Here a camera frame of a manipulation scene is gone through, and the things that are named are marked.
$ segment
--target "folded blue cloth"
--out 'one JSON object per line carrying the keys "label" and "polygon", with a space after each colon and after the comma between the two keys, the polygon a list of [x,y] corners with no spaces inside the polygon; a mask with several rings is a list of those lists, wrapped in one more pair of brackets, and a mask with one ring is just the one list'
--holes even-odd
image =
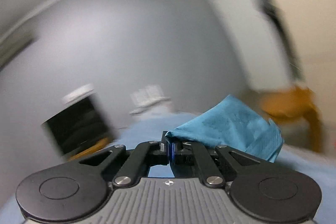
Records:
{"label": "folded blue cloth", "polygon": [[201,142],[208,147],[226,144],[271,162],[284,143],[280,129],[272,120],[268,123],[232,95],[166,136]]}

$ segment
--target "white circular logo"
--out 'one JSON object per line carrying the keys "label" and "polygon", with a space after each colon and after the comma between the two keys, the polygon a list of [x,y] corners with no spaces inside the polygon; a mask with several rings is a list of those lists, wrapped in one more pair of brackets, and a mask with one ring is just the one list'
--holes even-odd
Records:
{"label": "white circular logo", "polygon": [[164,182],[164,184],[170,186],[170,185],[173,185],[175,182],[173,182],[172,180],[167,180]]}

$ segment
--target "screw head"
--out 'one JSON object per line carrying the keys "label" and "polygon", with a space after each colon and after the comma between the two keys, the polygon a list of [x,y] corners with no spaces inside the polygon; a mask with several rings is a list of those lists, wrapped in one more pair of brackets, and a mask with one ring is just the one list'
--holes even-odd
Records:
{"label": "screw head", "polygon": [[207,183],[211,185],[218,185],[218,184],[221,184],[222,182],[223,182],[223,179],[218,176],[212,176],[212,177],[207,178]]}
{"label": "screw head", "polygon": [[125,185],[131,182],[131,179],[126,176],[117,177],[114,182],[118,185]]}

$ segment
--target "black circular joint cover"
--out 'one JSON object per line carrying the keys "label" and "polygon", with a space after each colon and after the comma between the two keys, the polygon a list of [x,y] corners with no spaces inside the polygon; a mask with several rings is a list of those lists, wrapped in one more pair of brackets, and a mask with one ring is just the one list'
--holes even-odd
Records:
{"label": "black circular joint cover", "polygon": [[71,222],[98,209],[109,190],[92,166],[60,165],[34,173],[17,187],[16,200],[25,217]]}
{"label": "black circular joint cover", "polygon": [[313,217],[322,194],[307,175],[240,175],[231,184],[230,196],[245,213],[262,221],[295,223]]}

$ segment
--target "gray wall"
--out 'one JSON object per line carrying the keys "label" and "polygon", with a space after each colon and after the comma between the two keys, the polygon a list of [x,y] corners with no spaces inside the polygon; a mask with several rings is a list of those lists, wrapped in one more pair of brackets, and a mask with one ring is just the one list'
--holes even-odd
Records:
{"label": "gray wall", "polygon": [[[0,177],[0,203],[23,176],[60,162],[41,124],[84,84],[93,83],[116,127],[130,124],[130,93],[148,84],[159,84],[177,109],[190,112],[246,88],[206,0],[62,0],[38,22],[39,39],[0,72],[0,130],[11,134],[0,149],[0,169],[8,170]],[[25,166],[20,172],[15,158],[2,156],[15,150]]]}

